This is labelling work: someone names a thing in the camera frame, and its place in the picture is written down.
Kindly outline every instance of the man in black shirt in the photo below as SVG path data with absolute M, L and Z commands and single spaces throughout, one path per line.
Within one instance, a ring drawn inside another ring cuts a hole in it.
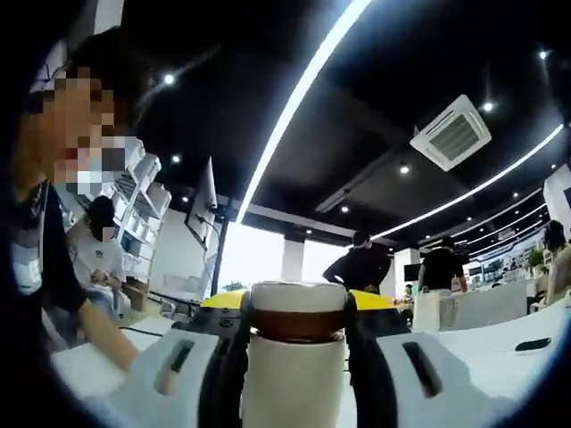
M 12 266 L 25 298 L 21 315 L 43 331 L 44 305 L 76 314 L 86 337 L 128 370 L 138 350 L 79 285 L 51 183 L 77 183 L 93 153 L 103 161 L 121 156 L 103 155 L 103 138 L 128 135 L 149 79 L 119 28 L 86 39 L 55 78 L 53 91 L 30 96 L 14 146 Z
M 430 251 L 420 268 L 418 274 L 418 289 L 423 290 L 451 290 L 452 278 L 456 276 L 460 281 L 463 292 L 468 290 L 464 269 L 458 254 L 454 253 L 454 241 L 449 236 L 443 237 L 442 247 Z
M 355 233 L 353 247 L 323 273 L 330 283 L 347 289 L 379 293 L 379 285 L 391 267 L 391 259 L 379 246 L 373 246 L 370 234 Z

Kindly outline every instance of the monitor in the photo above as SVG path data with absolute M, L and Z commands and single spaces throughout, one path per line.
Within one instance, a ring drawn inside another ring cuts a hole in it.
M 418 274 L 422 263 L 404 266 L 404 280 L 405 281 L 418 281 Z
M 186 214 L 185 224 L 196 241 L 208 250 L 214 220 L 216 218 L 216 190 L 214 188 L 214 173 L 212 158 L 209 158 L 204 167 L 199 185 L 194 192 L 194 199 Z

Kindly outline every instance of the yellow robot part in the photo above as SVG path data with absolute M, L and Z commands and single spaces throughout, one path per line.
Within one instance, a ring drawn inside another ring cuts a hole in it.
M 240 309 L 240 302 L 245 292 L 246 290 L 236 290 L 234 292 L 215 294 L 203 301 L 200 306 L 206 308 Z M 351 290 L 351 293 L 355 296 L 357 310 L 394 309 L 391 297 L 379 296 L 370 292 L 358 292 L 356 290 Z

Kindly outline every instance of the black shirt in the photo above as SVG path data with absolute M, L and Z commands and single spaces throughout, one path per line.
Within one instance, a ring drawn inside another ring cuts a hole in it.
M 459 255 L 445 248 L 430 251 L 422 264 L 425 267 L 422 285 L 431 290 L 451 290 L 452 278 L 464 276 Z
M 30 193 L 30 197 L 25 202 L 16 207 L 13 216 L 12 260 L 15 264 L 17 257 L 15 244 L 24 243 L 25 246 L 25 241 L 30 242 L 30 238 L 35 236 L 36 241 L 33 245 L 37 247 L 42 218 L 40 212 L 44 206 L 46 207 L 40 286 L 31 292 L 24 290 L 25 287 L 22 287 L 22 284 L 18 284 L 19 290 L 25 295 L 24 310 L 26 313 L 22 316 L 33 319 L 38 328 L 43 328 L 42 307 L 47 301 L 69 312 L 77 312 L 87 298 L 75 277 L 70 260 L 59 202 L 55 189 L 48 183 L 43 183 Z M 28 244 L 28 247 L 28 254 L 37 254 L 37 249 L 32 248 L 32 244 Z
M 368 285 L 378 287 L 391 267 L 391 259 L 375 245 L 372 248 L 353 248 L 327 268 L 323 277 L 337 282 L 343 280 L 348 289 L 363 290 Z

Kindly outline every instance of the pillar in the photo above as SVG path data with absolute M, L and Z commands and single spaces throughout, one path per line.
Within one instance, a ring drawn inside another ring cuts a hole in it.
M 407 248 L 394 253 L 394 293 L 396 297 L 404 294 L 404 286 L 406 284 L 412 284 L 413 287 L 418 285 L 418 281 L 404 280 L 404 267 L 418 263 L 420 263 L 420 251 L 418 250 Z
M 302 280 L 304 247 L 304 241 L 284 240 L 284 256 L 282 258 L 281 275 L 282 281 L 298 282 Z
M 563 225 L 565 237 L 571 239 L 571 169 L 563 165 L 543 184 L 543 198 L 552 220 Z

